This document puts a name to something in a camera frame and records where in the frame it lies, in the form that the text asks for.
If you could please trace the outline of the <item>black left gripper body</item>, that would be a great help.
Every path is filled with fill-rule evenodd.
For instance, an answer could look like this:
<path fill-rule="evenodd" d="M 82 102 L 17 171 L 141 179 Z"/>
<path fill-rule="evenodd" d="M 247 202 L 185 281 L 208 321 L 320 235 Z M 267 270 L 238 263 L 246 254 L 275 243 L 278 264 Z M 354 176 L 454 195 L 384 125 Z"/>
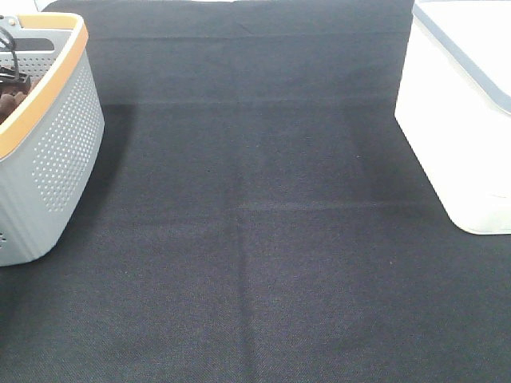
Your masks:
<path fill-rule="evenodd" d="M 1 73 L 1 94 L 15 96 L 19 92 L 28 94 L 31 89 L 31 76 L 20 73 L 18 76 L 10 73 Z"/>

